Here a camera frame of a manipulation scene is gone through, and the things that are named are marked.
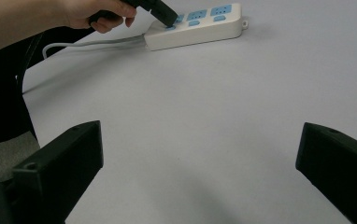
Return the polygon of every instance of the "person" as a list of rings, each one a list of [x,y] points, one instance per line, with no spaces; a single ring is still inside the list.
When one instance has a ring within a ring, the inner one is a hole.
[[[89,24],[99,10],[118,16]],[[91,26],[103,34],[122,23],[130,27],[135,16],[136,9],[120,0],[0,0],[0,182],[9,182],[11,168],[39,149],[20,84],[22,61],[37,35]]]

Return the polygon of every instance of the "gray fabric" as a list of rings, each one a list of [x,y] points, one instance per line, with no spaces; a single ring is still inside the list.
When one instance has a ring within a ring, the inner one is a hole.
[[[0,181],[12,178],[12,168],[39,150],[30,132],[0,143]]]

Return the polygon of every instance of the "forearm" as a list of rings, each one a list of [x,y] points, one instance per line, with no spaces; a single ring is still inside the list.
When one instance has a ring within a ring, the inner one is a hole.
[[[51,0],[0,0],[0,49],[63,26],[62,14]]]

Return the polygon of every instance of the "extension cord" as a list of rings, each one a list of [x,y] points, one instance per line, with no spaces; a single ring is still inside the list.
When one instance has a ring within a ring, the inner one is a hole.
[[[155,21],[144,34],[147,49],[170,49],[180,46],[235,38],[248,28],[238,3],[179,14],[172,27]]]

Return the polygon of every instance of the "white tabletop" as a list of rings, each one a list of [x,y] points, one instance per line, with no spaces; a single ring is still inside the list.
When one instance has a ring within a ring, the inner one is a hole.
[[[357,139],[357,1],[238,2],[239,38],[70,48],[28,70],[41,146],[101,120],[105,166],[67,224],[349,223],[295,159],[305,122]],[[143,34],[155,19],[138,12],[132,28],[81,41]]]

